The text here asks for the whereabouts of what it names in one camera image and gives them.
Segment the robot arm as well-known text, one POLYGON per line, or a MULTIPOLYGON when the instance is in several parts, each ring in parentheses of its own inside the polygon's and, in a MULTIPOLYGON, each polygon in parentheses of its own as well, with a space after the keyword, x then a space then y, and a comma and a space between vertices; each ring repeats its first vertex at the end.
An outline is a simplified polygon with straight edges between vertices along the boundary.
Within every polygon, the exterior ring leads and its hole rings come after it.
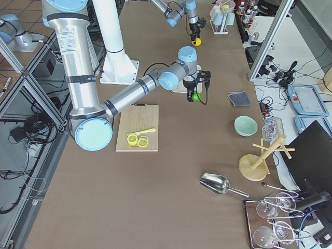
POLYGON ((190 34, 189 32, 187 33, 190 36, 192 45, 201 45, 202 41, 200 38, 200 32, 201 29, 205 27, 206 20, 198 16, 196 1, 182 1, 176 3, 178 5, 176 10, 169 6, 172 1, 168 4, 166 4, 165 1, 160 0, 152 0, 151 2, 163 13, 170 27, 175 27, 181 18, 186 16, 191 30, 190 34))
POLYGON ((153 69, 146 76, 137 78, 139 62, 132 61, 125 52, 116 3, 94 1, 93 6, 106 49, 100 81, 125 85, 123 90, 104 102, 99 101, 92 65, 87 2, 42 2, 44 24, 55 30, 59 43, 73 105, 70 121, 74 140, 88 151, 107 146, 113 136, 110 120, 158 86, 172 90, 180 82, 188 85, 199 79, 197 53, 191 46, 181 48, 177 60, 169 67, 153 69))

